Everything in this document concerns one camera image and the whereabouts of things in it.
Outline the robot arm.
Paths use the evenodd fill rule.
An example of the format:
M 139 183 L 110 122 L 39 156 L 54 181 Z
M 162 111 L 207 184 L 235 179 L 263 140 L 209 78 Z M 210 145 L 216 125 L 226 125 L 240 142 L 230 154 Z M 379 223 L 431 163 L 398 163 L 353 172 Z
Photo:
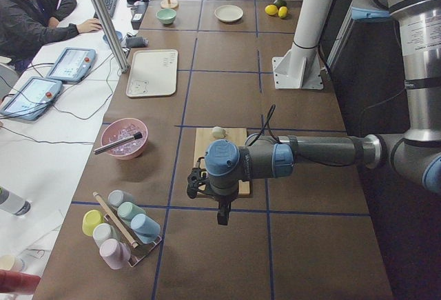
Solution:
M 352 17 L 399 23 L 409 129 L 360 137 L 275 137 L 264 126 L 245 145 L 219 139 L 205 151 L 205 169 L 194 168 L 187 194 L 218 202 L 217 222 L 227 225 L 240 181 L 289 176 L 295 162 L 328 166 L 388 163 L 399 175 L 440 192 L 440 0 L 353 0 Z

